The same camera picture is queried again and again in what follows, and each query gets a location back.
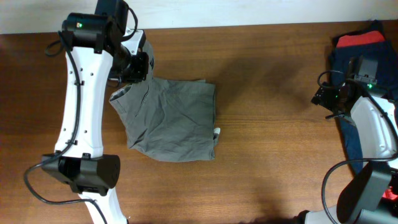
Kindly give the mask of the grey cargo shorts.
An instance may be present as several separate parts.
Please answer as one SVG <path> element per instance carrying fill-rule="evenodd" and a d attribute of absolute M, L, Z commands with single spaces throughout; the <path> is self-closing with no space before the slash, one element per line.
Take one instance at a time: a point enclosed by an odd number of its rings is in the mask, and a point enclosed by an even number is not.
<path fill-rule="evenodd" d="M 127 146 L 163 162 L 211 161 L 221 129 L 215 127 L 215 85 L 205 80 L 166 80 L 154 76 L 154 49 L 146 80 L 115 91 L 109 103 L 119 115 Z"/>

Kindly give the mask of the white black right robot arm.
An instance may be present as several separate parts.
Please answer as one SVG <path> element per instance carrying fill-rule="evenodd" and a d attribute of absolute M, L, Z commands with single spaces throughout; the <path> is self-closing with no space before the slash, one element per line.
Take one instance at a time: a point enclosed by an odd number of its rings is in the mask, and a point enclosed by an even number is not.
<path fill-rule="evenodd" d="M 397 223 L 397 125 L 393 102 L 376 97 L 370 84 L 347 79 L 330 88 L 339 95 L 327 104 L 343 109 L 358 130 L 362 158 L 339 162 L 330 168 L 322 182 L 322 210 L 303 214 L 309 223 Z M 342 190 L 335 206 L 326 204 L 326 184 L 341 166 L 359 163 L 361 171 Z"/>

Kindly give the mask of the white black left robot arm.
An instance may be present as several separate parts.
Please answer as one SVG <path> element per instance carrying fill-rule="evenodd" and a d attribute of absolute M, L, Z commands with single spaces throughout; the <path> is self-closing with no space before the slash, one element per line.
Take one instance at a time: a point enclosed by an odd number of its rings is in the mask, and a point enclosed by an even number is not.
<path fill-rule="evenodd" d="M 85 203 L 94 223 L 126 223 L 116 184 L 121 162 L 103 152 L 102 116 L 106 84 L 139 83 L 149 72 L 143 30 L 128 28 L 134 11 L 125 1 L 99 0 L 92 14 L 71 13 L 60 42 L 68 78 L 62 129 L 42 170 L 67 184 Z"/>

